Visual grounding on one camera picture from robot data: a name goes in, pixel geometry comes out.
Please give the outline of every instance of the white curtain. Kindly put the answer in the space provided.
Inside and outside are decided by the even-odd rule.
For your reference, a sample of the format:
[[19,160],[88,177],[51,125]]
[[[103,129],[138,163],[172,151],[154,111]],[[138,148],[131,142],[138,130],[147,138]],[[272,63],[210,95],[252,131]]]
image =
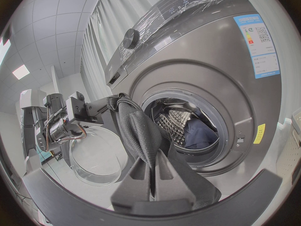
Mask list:
[[101,60],[103,60],[102,52],[92,25],[92,20],[95,20],[95,16],[92,15],[90,17],[84,34],[81,73],[83,74],[82,77],[85,77],[83,81],[85,80],[87,92],[89,91],[92,94],[91,98],[93,100],[98,100],[112,95],[112,92],[105,84],[104,71],[101,65]]
[[124,34],[159,0],[100,0],[84,35],[81,75],[91,100],[111,95],[104,68]]

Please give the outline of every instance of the energy label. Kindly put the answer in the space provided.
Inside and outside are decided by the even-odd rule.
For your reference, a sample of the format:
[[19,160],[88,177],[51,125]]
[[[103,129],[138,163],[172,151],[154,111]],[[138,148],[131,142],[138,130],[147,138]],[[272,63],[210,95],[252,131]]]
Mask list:
[[259,14],[234,17],[248,46],[255,78],[280,74],[278,57],[270,33]]

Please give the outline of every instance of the washing machine drum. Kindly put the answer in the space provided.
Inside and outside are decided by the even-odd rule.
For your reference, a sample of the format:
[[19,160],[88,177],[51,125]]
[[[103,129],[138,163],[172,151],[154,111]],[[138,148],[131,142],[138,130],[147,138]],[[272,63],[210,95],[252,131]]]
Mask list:
[[[254,57],[265,48],[251,43],[258,43],[258,30],[266,28],[262,20],[244,28],[246,17],[261,20],[248,0],[224,0],[205,10],[195,6],[159,28],[134,49],[122,69],[114,70],[111,66],[120,58],[122,62],[122,52],[127,52],[118,48],[108,65],[111,77],[107,77],[113,94],[129,94],[172,134],[177,151],[197,172],[220,175],[244,161],[247,170],[240,175],[237,189],[262,162],[281,104],[273,42],[268,42],[271,53]],[[258,69],[272,62],[276,71]],[[214,132],[215,140],[201,148],[187,147],[184,127],[192,119]]]

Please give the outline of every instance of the navy blue clothing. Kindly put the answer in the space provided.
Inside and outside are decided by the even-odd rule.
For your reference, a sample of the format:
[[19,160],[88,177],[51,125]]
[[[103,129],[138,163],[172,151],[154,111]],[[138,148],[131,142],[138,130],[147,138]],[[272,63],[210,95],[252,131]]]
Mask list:
[[184,135],[187,149],[204,149],[218,138],[216,133],[199,119],[186,122]]

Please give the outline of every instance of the washing machine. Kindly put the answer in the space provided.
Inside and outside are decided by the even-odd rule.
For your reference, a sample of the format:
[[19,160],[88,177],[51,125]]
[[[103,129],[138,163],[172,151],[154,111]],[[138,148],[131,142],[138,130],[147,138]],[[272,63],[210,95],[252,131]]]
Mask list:
[[[276,131],[277,53],[249,0],[189,1],[163,0],[138,21],[109,62],[106,83],[169,130],[190,167],[231,195],[252,178]],[[183,2],[191,8],[181,11]],[[193,118],[218,135],[206,148],[185,147],[184,126]]]
[[[112,93],[128,94],[168,130],[179,155],[220,190],[221,201],[177,215],[125,215],[77,198],[49,177],[36,178],[61,199],[58,225],[67,219],[73,225],[262,225],[277,210],[300,177],[300,69],[286,55],[301,45],[277,2],[265,1],[278,6],[278,20],[262,1],[160,0],[128,29],[104,68]],[[284,24],[291,32],[277,35]],[[191,119],[217,140],[188,149],[184,127]],[[44,208],[58,205],[44,199]]]

